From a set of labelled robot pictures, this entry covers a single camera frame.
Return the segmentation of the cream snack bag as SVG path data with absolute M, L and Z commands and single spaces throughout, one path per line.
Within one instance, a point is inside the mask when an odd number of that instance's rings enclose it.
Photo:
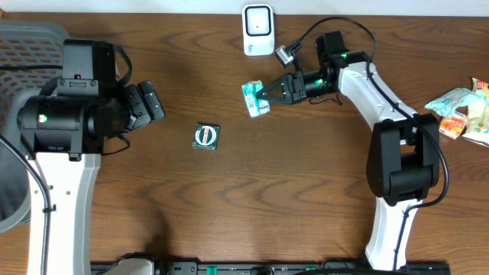
M 488 83 L 473 78 L 472 92 L 482 100 L 468 106 L 468 122 L 462 137 L 468 141 L 488 147 Z

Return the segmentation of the teal gum box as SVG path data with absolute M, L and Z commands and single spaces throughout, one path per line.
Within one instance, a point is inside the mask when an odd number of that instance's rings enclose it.
M 257 92 L 264 88 L 263 83 L 251 81 L 241 86 L 245 104 L 251 118 L 264 115 L 270 111 L 270 103 L 267 100 L 257 98 Z

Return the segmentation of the dark green soap packet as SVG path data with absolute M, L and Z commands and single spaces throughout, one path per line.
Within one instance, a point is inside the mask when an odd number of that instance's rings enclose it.
M 216 150 L 219 143 L 218 125 L 197 124 L 194 132 L 193 147 L 200 150 Z

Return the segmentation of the grey plastic mesh basket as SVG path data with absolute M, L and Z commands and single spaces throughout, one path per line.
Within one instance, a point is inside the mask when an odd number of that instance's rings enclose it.
M 1 21 L 1 66 L 40 66 L 62 63 L 62 44 L 70 36 L 58 24 Z M 23 154 L 17 114 L 26 100 L 39 93 L 61 70 L 1 71 L 1 135 Z M 1 147 L 1 232 L 30 221 L 28 173 L 17 158 Z

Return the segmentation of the orange candy box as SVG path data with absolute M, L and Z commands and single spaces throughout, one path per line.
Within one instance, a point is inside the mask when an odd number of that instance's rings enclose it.
M 468 122 L 468 116 L 461 112 L 454 112 L 452 117 L 443 117 L 440 121 L 439 132 L 456 140 L 464 131 Z

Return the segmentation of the mint green wipes pack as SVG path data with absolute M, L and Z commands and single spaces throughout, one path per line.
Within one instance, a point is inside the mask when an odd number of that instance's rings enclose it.
M 434 111 L 442 117 L 451 118 L 457 108 L 479 102 L 484 102 L 482 95 L 478 95 L 476 92 L 466 88 L 455 88 L 427 103 L 425 108 Z

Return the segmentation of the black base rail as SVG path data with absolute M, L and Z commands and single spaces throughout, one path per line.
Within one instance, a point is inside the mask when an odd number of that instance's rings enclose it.
M 91 274 L 104 274 L 117 264 L 91 264 Z M 250 275 L 250 274 L 297 274 L 311 270 L 369 270 L 366 264 L 346 260 L 326 260 L 321 264 L 198 264 L 196 262 L 167 262 L 156 265 L 155 274 L 163 275 Z M 402 274 L 452 274 L 448 264 L 407 264 L 397 272 Z

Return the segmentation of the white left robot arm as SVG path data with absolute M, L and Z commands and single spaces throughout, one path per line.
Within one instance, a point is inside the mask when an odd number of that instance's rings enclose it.
M 165 116 L 151 82 L 118 76 L 121 47 L 95 40 L 63 43 L 57 85 L 18 113 L 29 173 L 30 274 L 90 273 L 92 196 L 105 142 Z

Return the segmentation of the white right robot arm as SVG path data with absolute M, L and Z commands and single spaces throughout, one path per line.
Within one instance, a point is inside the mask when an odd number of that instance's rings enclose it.
M 257 92 L 257 98 L 293 105 L 327 94 L 342 94 L 371 129 L 366 175 L 376 196 L 374 226 L 365 257 L 375 270 L 401 270 L 418 206 L 439 180 L 436 150 L 429 134 L 436 133 L 433 115 L 419 115 L 405 105 L 378 76 L 364 51 L 350 51 L 338 31 L 316 39 L 320 69 L 304 73 L 298 46 L 281 46 L 275 56 L 282 66 L 293 65 Z

